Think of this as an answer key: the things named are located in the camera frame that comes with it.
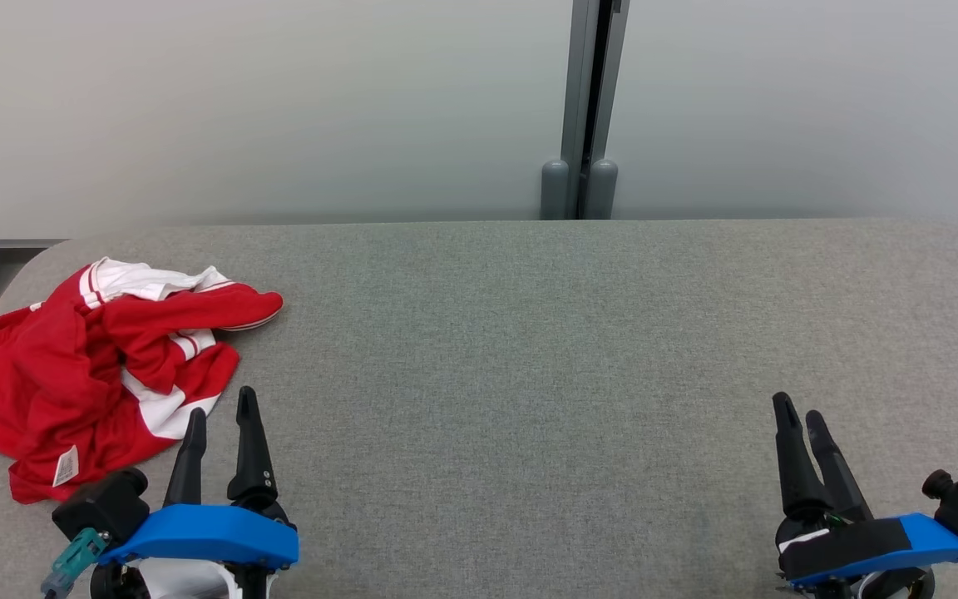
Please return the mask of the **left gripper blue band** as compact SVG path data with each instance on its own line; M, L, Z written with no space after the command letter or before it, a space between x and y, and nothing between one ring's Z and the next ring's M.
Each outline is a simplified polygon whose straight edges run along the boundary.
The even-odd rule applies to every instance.
M206 412L190 413L165 507L128 541L106 551L91 575L92 598L267 598L281 570L299 562L295 528L248 509L271 509L278 489L254 388L240 387L235 507L201 507Z

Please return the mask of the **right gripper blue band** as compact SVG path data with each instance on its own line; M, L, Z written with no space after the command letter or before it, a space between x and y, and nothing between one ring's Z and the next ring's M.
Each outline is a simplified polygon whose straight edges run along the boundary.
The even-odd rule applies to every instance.
M825 418L811 410L806 426L821 483L790 395L774 394L773 408L783 515L822 518L833 509L854 522L833 520L828 527L780 542L778 565L788 585L806 598L933 597L934 566L958 562L958 536L918 512L874 519Z

